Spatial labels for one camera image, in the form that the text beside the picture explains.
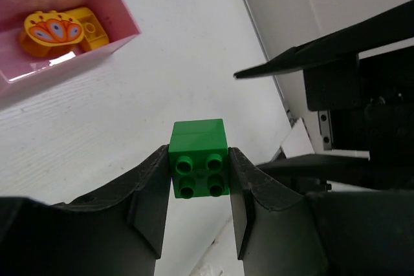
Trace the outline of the yellow curved lego brick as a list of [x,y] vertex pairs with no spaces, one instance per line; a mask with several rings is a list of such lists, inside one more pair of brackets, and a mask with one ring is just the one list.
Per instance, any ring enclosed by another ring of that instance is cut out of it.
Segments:
[[84,38],[80,46],[84,52],[90,52],[97,48],[109,44],[109,37],[103,26],[89,8],[81,7],[66,11],[72,17],[75,17],[82,25]]

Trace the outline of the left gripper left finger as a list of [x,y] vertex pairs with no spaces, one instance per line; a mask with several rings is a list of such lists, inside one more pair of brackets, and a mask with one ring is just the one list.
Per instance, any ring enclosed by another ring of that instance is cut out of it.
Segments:
[[2,275],[152,275],[169,201],[168,147],[65,204],[1,199]]

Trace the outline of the green number lego brick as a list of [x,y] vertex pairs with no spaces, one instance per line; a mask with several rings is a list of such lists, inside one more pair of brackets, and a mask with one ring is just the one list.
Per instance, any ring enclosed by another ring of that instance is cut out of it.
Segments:
[[168,155],[176,198],[230,193],[228,144],[222,119],[175,122]]

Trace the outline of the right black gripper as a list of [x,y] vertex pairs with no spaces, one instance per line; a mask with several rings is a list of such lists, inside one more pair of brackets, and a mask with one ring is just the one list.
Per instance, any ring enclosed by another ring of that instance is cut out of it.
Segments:
[[307,107],[318,113],[324,146],[369,153],[369,158],[306,154],[257,168],[273,177],[412,189],[413,47],[356,57],[412,37],[410,0],[234,73],[236,79],[248,79],[304,70]]

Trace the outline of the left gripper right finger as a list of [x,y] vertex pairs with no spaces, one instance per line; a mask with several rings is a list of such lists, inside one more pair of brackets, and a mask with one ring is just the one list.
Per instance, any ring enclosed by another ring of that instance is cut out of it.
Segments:
[[412,275],[413,188],[270,176],[229,150],[238,259],[246,275]]

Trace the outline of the yellow butterfly lego piece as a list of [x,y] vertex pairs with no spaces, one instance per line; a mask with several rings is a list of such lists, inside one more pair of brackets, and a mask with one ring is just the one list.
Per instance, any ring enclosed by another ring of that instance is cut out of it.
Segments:
[[84,38],[82,24],[65,12],[36,11],[28,15],[19,35],[21,48],[32,56],[61,56]]

